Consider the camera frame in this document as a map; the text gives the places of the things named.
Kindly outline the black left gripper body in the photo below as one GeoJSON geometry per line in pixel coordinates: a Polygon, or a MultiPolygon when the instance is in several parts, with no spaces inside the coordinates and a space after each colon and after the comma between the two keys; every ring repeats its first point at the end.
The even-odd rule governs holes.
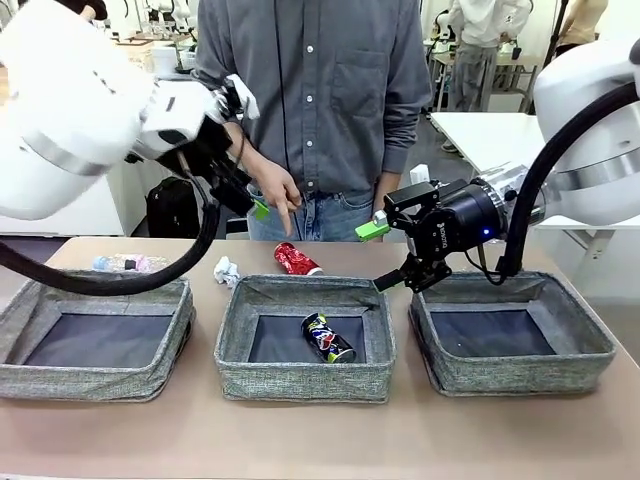
{"type": "Polygon", "coordinates": [[[232,144],[225,127],[205,116],[195,140],[189,144],[191,171],[208,180],[214,176],[231,177],[235,172],[228,154],[232,144]]]}

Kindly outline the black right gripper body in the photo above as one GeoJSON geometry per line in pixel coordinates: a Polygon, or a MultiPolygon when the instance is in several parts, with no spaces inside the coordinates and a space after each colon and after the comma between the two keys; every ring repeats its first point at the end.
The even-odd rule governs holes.
{"type": "Polygon", "coordinates": [[[482,182],[459,183],[436,206],[421,208],[412,230],[414,253],[421,260],[443,260],[500,236],[500,211],[482,182]]]}

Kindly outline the person's right hand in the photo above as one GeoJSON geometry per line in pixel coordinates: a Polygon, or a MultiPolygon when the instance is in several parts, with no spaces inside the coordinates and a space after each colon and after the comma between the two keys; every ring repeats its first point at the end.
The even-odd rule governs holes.
{"type": "Polygon", "coordinates": [[[254,148],[243,157],[247,172],[257,182],[269,207],[280,216],[285,234],[292,234],[291,214],[302,204],[301,194],[292,176],[254,148]]]}

